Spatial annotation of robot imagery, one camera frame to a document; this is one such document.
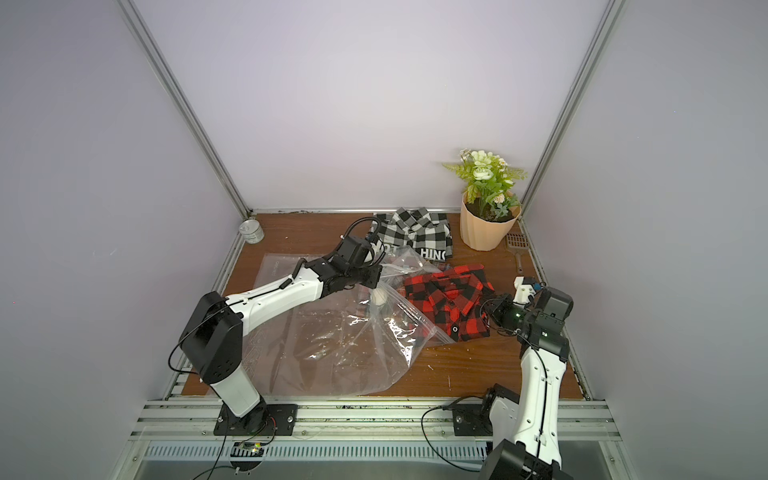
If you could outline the black white plaid shirt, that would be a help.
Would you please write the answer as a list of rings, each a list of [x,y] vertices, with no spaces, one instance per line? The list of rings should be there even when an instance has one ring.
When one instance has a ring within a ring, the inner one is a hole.
[[[453,237],[448,216],[425,207],[399,208],[374,215],[378,239],[387,250],[408,246],[426,260],[445,262],[453,257]]]

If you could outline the clear plastic vacuum bag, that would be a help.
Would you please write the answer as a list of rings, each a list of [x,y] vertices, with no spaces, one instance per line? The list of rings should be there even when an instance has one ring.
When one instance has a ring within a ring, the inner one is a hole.
[[[404,296],[407,279],[438,265],[410,247],[382,262],[376,288],[356,285],[268,321],[243,341],[242,365],[266,396],[345,397],[383,392],[427,347],[451,338]]]

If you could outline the red black plaid shirt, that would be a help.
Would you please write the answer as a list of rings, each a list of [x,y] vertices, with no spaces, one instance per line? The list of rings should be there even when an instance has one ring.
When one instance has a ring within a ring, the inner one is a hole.
[[[490,328],[483,304],[495,296],[482,264],[416,275],[403,283],[404,297],[456,342],[485,338]]]

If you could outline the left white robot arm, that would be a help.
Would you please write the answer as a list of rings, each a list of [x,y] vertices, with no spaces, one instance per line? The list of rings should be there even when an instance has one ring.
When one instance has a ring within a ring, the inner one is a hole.
[[[262,395],[243,367],[243,340],[254,330],[295,307],[342,290],[377,286],[383,261],[374,234],[342,236],[330,253],[300,259],[287,276],[262,287],[224,297],[209,292],[198,301],[177,348],[193,371],[223,401],[227,413],[243,419],[261,410]]]

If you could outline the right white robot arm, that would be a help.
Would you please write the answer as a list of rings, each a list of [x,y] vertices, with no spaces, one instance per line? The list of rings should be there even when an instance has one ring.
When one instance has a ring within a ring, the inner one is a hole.
[[[563,334],[573,309],[570,295],[519,277],[514,294],[483,305],[490,326],[521,344],[518,393],[495,385],[484,401],[493,448],[481,479],[570,479],[563,470],[557,432],[561,383],[570,355]]]

